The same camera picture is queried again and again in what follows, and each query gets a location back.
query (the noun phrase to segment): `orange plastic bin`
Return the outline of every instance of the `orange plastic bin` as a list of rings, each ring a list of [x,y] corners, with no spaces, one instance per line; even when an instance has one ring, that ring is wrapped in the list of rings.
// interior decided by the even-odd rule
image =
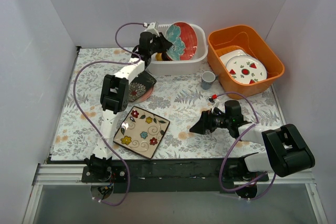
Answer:
[[[226,92],[235,91],[245,96],[264,92],[285,71],[284,64],[268,47],[257,32],[245,25],[232,26],[212,32],[208,37],[208,62]],[[235,81],[220,56],[228,52],[241,49],[245,53],[261,61],[267,70],[267,79],[253,84],[242,84]],[[236,94],[228,95],[232,99],[241,99]]]

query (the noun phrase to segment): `floral tablecloth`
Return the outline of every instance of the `floral tablecloth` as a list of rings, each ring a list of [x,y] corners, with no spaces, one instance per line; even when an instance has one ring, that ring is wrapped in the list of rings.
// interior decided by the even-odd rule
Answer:
[[[81,49],[74,73],[71,78],[57,132],[51,148],[52,161],[81,161],[90,157],[99,135],[77,109],[72,96],[73,81],[78,71],[87,63],[96,60],[114,60],[127,62],[130,55],[118,48]],[[99,63],[84,70],[77,84],[77,98],[84,111],[96,125],[100,125],[102,109],[100,92],[106,74],[116,73],[122,65]],[[153,94],[144,102],[132,104],[122,113],[119,125],[136,105],[158,114],[171,121],[169,129],[155,152],[153,158],[216,158],[224,157],[234,139],[225,129],[217,129],[209,135],[189,132],[200,118],[201,112],[212,107],[207,98],[212,94],[223,93],[218,81],[209,90],[203,90],[200,76],[211,71],[207,62],[199,72],[186,76],[154,76],[157,83]],[[220,109],[229,97],[218,98]],[[249,98],[257,111],[262,125],[282,125],[275,96],[270,89]],[[243,115],[247,121],[254,121],[251,108],[246,101],[240,100]],[[113,144],[112,147],[125,159],[143,159],[143,157]],[[250,142],[240,142],[234,148],[231,157],[239,157],[252,152],[264,151],[264,146]]]

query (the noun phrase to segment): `small blue cup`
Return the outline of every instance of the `small blue cup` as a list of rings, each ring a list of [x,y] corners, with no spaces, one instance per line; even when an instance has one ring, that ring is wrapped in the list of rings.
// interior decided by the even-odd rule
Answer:
[[[204,90],[207,90],[211,88],[212,83],[217,80],[218,76],[216,76],[214,73],[210,71],[206,71],[202,74],[202,82],[201,82],[201,87]]]

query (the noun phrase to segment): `white basket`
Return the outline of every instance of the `white basket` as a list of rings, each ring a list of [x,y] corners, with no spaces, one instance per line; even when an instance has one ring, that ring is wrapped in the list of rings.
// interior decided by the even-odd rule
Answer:
[[[152,55],[152,62],[148,66],[148,70],[155,76],[179,76],[183,74],[192,74],[200,70],[202,61],[208,54],[206,38],[203,29],[199,26],[190,24],[195,30],[197,37],[196,53],[190,60],[177,61],[157,61],[155,55]],[[158,31],[165,34],[170,25],[158,25]]]

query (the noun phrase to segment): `white plate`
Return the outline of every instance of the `white plate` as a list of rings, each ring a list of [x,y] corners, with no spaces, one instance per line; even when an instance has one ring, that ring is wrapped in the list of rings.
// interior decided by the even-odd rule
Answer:
[[[220,56],[220,60],[222,63],[226,66],[227,62],[231,60],[233,57],[239,56],[239,55],[246,55],[246,53],[240,49],[234,50],[232,52],[228,52],[227,54],[224,54]]]
[[[267,79],[265,66],[250,55],[233,57],[227,62],[226,69],[232,78],[242,84],[253,84]]]

